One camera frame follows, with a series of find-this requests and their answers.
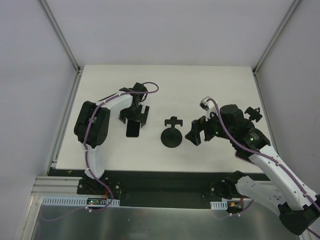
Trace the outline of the black phone silver edge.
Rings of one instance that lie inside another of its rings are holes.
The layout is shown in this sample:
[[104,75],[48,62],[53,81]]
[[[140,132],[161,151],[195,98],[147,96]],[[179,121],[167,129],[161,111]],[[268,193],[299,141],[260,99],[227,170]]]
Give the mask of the black phone silver edge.
[[126,137],[137,138],[140,135],[140,123],[134,120],[127,120]]

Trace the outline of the black phone stand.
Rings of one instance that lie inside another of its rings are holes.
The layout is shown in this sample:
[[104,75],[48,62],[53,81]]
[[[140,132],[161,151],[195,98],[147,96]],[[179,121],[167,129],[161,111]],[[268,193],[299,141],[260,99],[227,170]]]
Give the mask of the black phone stand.
[[170,127],[166,128],[161,133],[161,143],[167,148],[176,148],[183,141],[182,133],[176,126],[182,127],[183,120],[178,119],[176,116],[171,116],[170,119],[164,120],[164,126],[167,127],[168,125],[170,125]]
[[259,122],[263,117],[263,115],[261,114],[261,109],[259,107],[258,108],[248,107],[244,113],[249,115],[248,119],[250,121],[255,121],[256,123]]

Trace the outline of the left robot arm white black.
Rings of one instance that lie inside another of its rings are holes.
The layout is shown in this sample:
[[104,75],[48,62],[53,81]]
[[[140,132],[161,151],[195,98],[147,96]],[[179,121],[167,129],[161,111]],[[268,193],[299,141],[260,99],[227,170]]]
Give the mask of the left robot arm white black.
[[108,136],[111,115],[118,114],[118,119],[126,125],[126,137],[137,138],[147,123],[150,107],[142,102],[148,94],[146,84],[137,82],[97,102],[82,104],[73,132],[83,147],[84,172],[91,178],[88,188],[94,194],[102,194],[106,188],[105,181],[100,179],[105,172],[100,146]]

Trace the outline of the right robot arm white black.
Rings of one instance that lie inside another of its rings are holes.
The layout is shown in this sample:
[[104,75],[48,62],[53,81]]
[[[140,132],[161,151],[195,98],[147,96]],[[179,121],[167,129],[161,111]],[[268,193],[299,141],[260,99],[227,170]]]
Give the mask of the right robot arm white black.
[[206,114],[193,120],[185,138],[198,146],[212,138],[228,140],[237,158],[249,162],[268,177],[276,187],[270,190],[248,174],[233,172],[214,186],[217,195],[231,199],[246,196],[275,213],[284,227],[299,236],[320,217],[320,196],[304,184],[284,163],[270,140],[254,126],[263,116],[259,108],[242,111],[235,104],[216,109],[213,103],[200,103]]

